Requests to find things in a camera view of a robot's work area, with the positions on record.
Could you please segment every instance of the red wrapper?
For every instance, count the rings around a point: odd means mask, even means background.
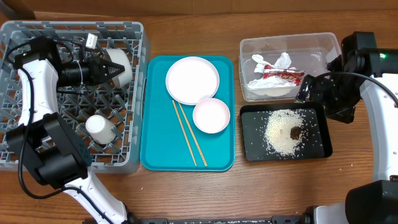
[[[264,67],[264,78],[272,77],[277,75],[283,79],[288,80],[291,83],[299,85],[305,71],[291,70],[291,69],[278,69],[272,68],[270,65]]]

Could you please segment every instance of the rice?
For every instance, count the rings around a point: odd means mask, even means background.
[[[294,140],[290,137],[292,128],[303,129],[303,118],[293,110],[277,110],[268,119],[264,139],[268,142],[267,150],[274,149],[281,156],[294,156],[298,145],[302,142],[302,131]]]

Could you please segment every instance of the gray dish rack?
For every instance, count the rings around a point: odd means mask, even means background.
[[[133,80],[122,88],[111,82],[97,86],[68,87],[64,91],[87,92],[86,95],[57,93],[58,110],[65,121],[84,140],[92,155],[92,167],[102,173],[131,173],[139,167],[142,112],[150,43],[139,22],[38,22],[9,21],[0,30],[0,170],[17,170],[17,156],[6,142],[6,132],[17,127],[22,111],[22,85],[12,65],[5,61],[8,48],[44,35],[53,38],[84,38],[87,33],[98,36],[97,48],[125,51],[132,66]],[[78,59],[78,46],[65,42]],[[29,47],[11,55],[20,54]],[[68,60],[64,47],[58,48],[61,58]],[[107,145],[93,141],[85,129],[89,116],[99,114],[116,125],[117,138]],[[44,141],[38,150],[53,146]]]

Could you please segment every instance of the teal tray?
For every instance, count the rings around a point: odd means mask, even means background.
[[[226,171],[235,161],[235,91],[234,68],[230,59],[223,56],[197,56],[210,61],[220,75],[220,87],[215,98],[222,100],[229,108],[231,119],[220,133],[207,134],[193,123],[194,106],[183,105],[207,167],[189,132],[188,126],[177,105],[188,140],[195,156],[195,167],[180,123],[172,104],[172,97],[166,90],[165,79],[174,62],[188,55],[161,55],[148,65],[148,76],[144,103],[144,120],[141,139],[141,162],[150,170],[169,171]]]

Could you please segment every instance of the chopsticks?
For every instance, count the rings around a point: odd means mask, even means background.
[[[195,135],[194,135],[194,133],[193,133],[193,131],[192,131],[191,125],[190,125],[190,123],[189,123],[189,121],[188,121],[188,119],[187,119],[187,116],[185,115],[184,109],[182,109],[182,106],[181,106],[181,103],[180,103],[180,102],[179,102],[178,104],[180,105],[182,115],[183,115],[184,118],[185,118],[185,122],[187,122],[189,131],[191,132],[191,135],[192,135],[192,138],[193,138],[195,144],[197,145],[197,148],[198,148],[200,157],[201,157],[203,163],[205,164],[205,167],[207,167],[206,159],[205,159],[205,157],[203,156],[203,153],[201,153],[201,149],[200,149],[200,147],[199,147],[198,141],[197,141],[197,139],[196,139],[196,137],[195,137]]]
[[[175,105],[174,100],[172,100],[172,102],[173,102],[173,106],[174,106],[174,109],[175,109],[175,114],[177,115],[178,121],[180,122],[180,126],[181,126],[182,133],[184,133],[184,137],[185,137],[185,140],[186,140],[186,142],[187,142],[189,151],[191,152],[191,156],[192,156],[192,159],[193,159],[193,163],[195,164],[195,167],[196,167],[196,166],[197,166],[197,162],[196,162],[196,160],[195,160],[195,157],[193,156],[193,152],[192,152],[192,149],[191,149],[191,145],[189,144],[189,140],[188,140],[188,138],[187,138],[187,134],[185,134],[185,129],[184,129],[184,126],[182,125],[182,121],[181,121],[181,118],[180,118],[180,114],[178,113],[178,109],[177,109],[177,107],[176,107],[176,105]]]

